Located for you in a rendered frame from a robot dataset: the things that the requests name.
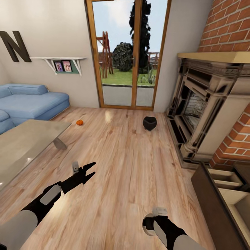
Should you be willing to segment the pillar candle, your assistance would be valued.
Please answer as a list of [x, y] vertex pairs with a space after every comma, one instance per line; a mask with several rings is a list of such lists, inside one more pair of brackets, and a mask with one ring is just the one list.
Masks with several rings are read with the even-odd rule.
[[[152, 217], [152, 216], [153, 216], [153, 213], [147, 214], [147, 215], [144, 217], [144, 219], [145, 219], [146, 217]], [[143, 227], [144, 232], [145, 232], [148, 236], [154, 236], [154, 235], [156, 234], [154, 230], [147, 230], [147, 229], [146, 229], [146, 226], [143, 226], [143, 223], [142, 223], [142, 227]]]

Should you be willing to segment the pumpkin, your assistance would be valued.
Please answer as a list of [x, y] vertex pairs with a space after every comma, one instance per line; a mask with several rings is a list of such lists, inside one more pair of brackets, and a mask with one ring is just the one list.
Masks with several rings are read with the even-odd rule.
[[77, 124], [77, 125], [82, 125], [82, 124], [83, 124], [83, 121], [82, 121], [82, 120], [78, 120], [78, 121], [76, 122], [76, 124]]

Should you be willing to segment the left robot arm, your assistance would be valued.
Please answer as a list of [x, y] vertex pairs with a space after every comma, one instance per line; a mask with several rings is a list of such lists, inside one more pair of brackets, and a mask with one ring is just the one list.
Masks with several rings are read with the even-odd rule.
[[73, 176], [67, 180], [48, 186], [42, 194], [24, 209], [0, 226], [0, 250], [20, 250], [39, 223], [47, 215], [54, 203], [81, 183], [85, 184], [95, 172], [86, 176], [86, 171], [96, 162], [79, 168], [78, 161], [72, 163]]

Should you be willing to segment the cauldron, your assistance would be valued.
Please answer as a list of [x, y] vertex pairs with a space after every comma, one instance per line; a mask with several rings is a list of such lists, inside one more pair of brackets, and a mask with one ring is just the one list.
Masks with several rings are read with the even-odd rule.
[[143, 120], [143, 126], [145, 130], [152, 131], [157, 126], [156, 118], [146, 116]]

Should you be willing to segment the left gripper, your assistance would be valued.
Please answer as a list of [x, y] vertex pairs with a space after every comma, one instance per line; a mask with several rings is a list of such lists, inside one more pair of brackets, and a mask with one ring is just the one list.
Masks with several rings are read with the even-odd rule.
[[95, 172], [89, 174], [86, 176], [86, 171], [91, 168], [92, 166], [94, 166], [96, 164], [96, 162], [93, 162], [91, 164], [87, 164], [85, 166], [83, 166], [83, 168], [78, 168], [79, 172], [76, 173], [75, 175], [71, 176], [70, 178], [68, 178], [72, 189], [77, 187], [78, 185], [80, 185], [81, 183], [85, 184], [94, 174]]

